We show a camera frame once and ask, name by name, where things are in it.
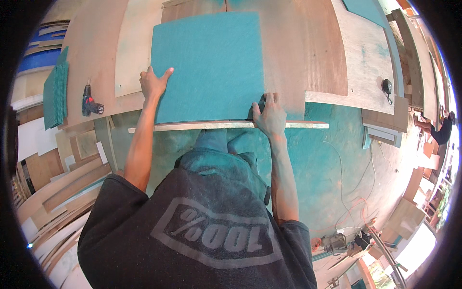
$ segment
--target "workbench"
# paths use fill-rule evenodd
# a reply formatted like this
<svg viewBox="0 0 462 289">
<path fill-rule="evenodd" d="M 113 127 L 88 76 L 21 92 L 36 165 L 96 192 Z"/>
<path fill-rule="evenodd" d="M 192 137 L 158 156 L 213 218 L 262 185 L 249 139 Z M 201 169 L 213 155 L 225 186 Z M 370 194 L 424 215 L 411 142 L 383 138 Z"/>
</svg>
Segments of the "workbench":
<svg viewBox="0 0 462 289">
<path fill-rule="evenodd" d="M 81 7 L 63 43 L 69 46 L 63 127 L 142 109 L 139 74 L 151 62 L 153 26 L 224 11 L 259 12 L 264 88 L 282 95 L 292 119 L 304 119 L 304 101 L 394 113 L 381 89 L 383 79 L 395 83 L 384 30 L 341 0 L 162 1 L 88 0 Z M 88 78 L 95 101 L 105 106 L 102 115 L 81 114 Z"/>
</svg>

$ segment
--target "finger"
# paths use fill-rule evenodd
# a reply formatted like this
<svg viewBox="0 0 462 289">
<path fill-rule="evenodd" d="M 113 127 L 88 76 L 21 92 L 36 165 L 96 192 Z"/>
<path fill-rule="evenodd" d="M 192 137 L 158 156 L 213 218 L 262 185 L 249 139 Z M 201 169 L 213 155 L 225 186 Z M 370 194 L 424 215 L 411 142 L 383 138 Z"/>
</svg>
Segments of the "finger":
<svg viewBox="0 0 462 289">
<path fill-rule="evenodd" d="M 256 102 L 252 103 L 252 112 L 254 114 L 254 120 L 256 120 L 257 118 L 260 117 L 261 112 L 260 112 L 260 108 L 258 106 L 258 103 L 256 103 Z"/>
<path fill-rule="evenodd" d="M 270 92 L 266 94 L 266 102 L 273 103 L 274 102 L 274 95 Z"/>
<path fill-rule="evenodd" d="M 170 75 L 172 75 L 173 70 L 174 70 L 173 67 L 170 67 L 169 69 L 167 69 L 165 71 L 164 75 L 162 75 L 161 79 L 165 80 L 165 81 L 169 80 L 169 77 L 170 77 Z"/>
</svg>

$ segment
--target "man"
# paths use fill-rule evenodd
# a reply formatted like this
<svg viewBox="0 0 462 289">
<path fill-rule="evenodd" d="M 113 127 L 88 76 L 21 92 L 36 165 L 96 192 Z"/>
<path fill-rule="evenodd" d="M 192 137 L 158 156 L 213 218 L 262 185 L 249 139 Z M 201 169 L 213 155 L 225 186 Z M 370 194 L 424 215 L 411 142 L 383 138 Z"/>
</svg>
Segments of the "man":
<svg viewBox="0 0 462 289">
<path fill-rule="evenodd" d="M 152 67 L 141 73 L 145 102 L 123 177 L 107 176 L 79 239 L 79 263 L 90 284 L 316 288 L 277 94 L 266 94 L 263 113 L 252 104 L 271 147 L 271 188 L 258 176 L 252 153 L 228 153 L 225 130 L 204 130 L 147 197 L 155 112 L 172 73 L 157 78 Z M 270 194 L 273 216 L 265 207 Z"/>
<path fill-rule="evenodd" d="M 456 115 L 451 111 L 448 117 L 443 116 L 441 116 L 441 121 L 443 124 L 441 125 L 439 131 L 436 131 L 435 127 L 431 123 L 418 121 L 416 116 L 414 116 L 414 123 L 415 126 L 422 128 L 424 132 L 431 134 L 438 145 L 443 145 L 447 143 L 451 137 L 452 126 L 456 123 Z"/>
</svg>

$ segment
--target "power tool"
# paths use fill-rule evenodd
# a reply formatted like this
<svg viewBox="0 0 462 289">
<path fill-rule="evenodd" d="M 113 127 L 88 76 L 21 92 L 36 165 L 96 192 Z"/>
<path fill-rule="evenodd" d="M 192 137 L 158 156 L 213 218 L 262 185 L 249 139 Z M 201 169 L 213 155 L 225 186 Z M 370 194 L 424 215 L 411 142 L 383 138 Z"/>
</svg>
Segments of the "power tool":
<svg viewBox="0 0 462 289">
<path fill-rule="evenodd" d="M 89 117 L 90 113 L 102 114 L 104 112 L 104 105 L 96 103 L 91 97 L 90 79 L 84 88 L 84 98 L 82 99 L 82 115 Z"/>
</svg>

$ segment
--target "workshop floor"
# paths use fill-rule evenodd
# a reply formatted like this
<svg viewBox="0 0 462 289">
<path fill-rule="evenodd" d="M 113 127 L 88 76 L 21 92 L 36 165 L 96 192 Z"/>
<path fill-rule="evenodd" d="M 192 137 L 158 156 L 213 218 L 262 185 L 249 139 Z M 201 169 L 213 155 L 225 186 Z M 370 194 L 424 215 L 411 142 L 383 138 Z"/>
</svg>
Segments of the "workshop floor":
<svg viewBox="0 0 462 289">
<path fill-rule="evenodd" d="M 133 134 L 128 133 L 128 128 L 136 126 L 139 115 L 139 111 L 133 111 L 112 116 L 115 124 L 111 130 L 112 142 L 119 169 L 123 169 L 133 137 Z M 418 131 L 412 119 L 409 119 L 408 133 L 403 135 L 401 149 L 387 144 L 379 145 L 375 141 L 371 152 L 370 148 L 362 148 L 364 127 L 361 109 L 305 103 L 305 120 L 310 118 L 329 123 L 329 129 L 286 129 L 289 155 L 297 182 L 300 220 L 312 230 L 311 237 L 314 238 L 334 234 L 335 225 L 346 219 L 337 228 L 345 228 L 344 234 L 347 241 L 350 241 L 354 239 L 355 229 L 349 227 L 364 224 L 362 209 L 365 208 L 366 220 L 376 216 L 376 227 L 381 229 L 404 192 L 415 163 Z M 114 170 L 104 118 L 95 120 L 95 130 Z M 244 131 L 249 132 L 249 137 L 238 148 L 240 152 L 253 151 L 257 154 L 259 174 L 270 185 L 271 155 L 268 140 L 258 129 L 230 129 L 228 138 Z M 198 134 L 199 130 L 153 133 L 152 170 L 147 188 L 149 196 L 173 168 L 175 160 L 191 149 Z M 367 200 L 367 206 L 360 198 Z M 357 206 L 351 210 L 351 216 L 347 216 L 346 207 L 350 209 L 354 204 Z M 327 285 L 327 280 L 322 279 L 324 271 L 335 264 L 336 260 L 331 256 L 314 263 L 315 270 L 319 270 L 316 271 L 316 277 L 320 288 Z M 341 274 L 351 265 L 351 261 L 353 259 L 343 262 L 335 270 Z"/>
</svg>

